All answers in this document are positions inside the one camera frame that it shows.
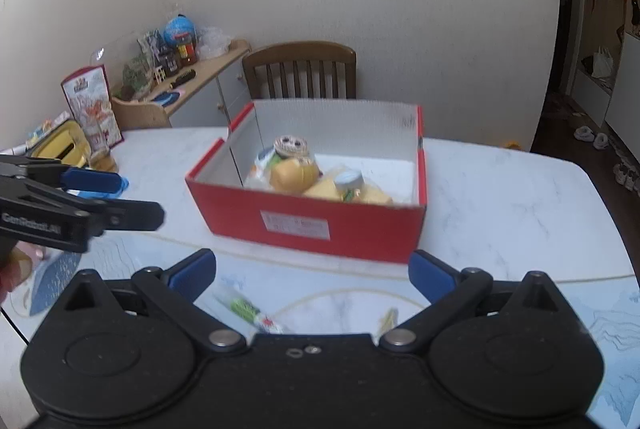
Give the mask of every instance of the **label on box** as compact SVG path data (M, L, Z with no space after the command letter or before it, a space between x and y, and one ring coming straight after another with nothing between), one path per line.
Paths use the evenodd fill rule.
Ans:
M329 223L324 219L289 216L278 212L260 211L262 221L269 232L313 237L329 241Z

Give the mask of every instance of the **chair backrest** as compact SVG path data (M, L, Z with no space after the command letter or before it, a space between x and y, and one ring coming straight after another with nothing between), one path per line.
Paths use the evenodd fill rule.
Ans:
M247 55L242 59L242 67L251 98L262 98L264 79L258 78L258 70L265 67L266 82L270 98L277 98L276 86L273 82L272 64L279 65L280 94L283 98L314 98L313 73L319 73L319 97L327 98L325 63L330 62L333 98L339 98L338 64L344 64L344 81L346 98L356 98L356 52L348 46L326 41L302 41L267 46ZM300 86L300 73L306 77L306 91ZM289 83L293 82L293 95L289 92Z

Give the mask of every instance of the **metal bolt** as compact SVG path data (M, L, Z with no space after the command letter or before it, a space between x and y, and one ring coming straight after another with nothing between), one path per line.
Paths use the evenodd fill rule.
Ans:
M209 342L219 348L228 348L242 340L242 335L234 330L216 330L209 333Z
M285 354L292 359L301 359L305 355L300 348L289 348L285 351Z
M306 346L305 353L317 355L318 353L322 353L322 348L319 348L318 346Z
M385 340L394 346L408 346L415 342L415 333L404 328L396 328L385 333Z

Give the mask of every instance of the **red box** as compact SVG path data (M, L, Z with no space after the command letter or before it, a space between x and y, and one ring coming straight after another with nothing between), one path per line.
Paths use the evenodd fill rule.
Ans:
M362 170L392 205L342 203L242 187L258 152L305 138L322 171ZM256 100L186 177L211 232L306 252L406 263L427 204L419 106L363 100Z

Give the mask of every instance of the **blue globe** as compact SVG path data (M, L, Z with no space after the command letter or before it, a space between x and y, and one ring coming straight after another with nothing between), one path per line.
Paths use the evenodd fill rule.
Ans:
M164 28L164 40L169 46L175 48L174 37L183 33L190 33L191 37L195 38L196 27L190 19L186 18L184 15L178 15L178 17L171 19Z

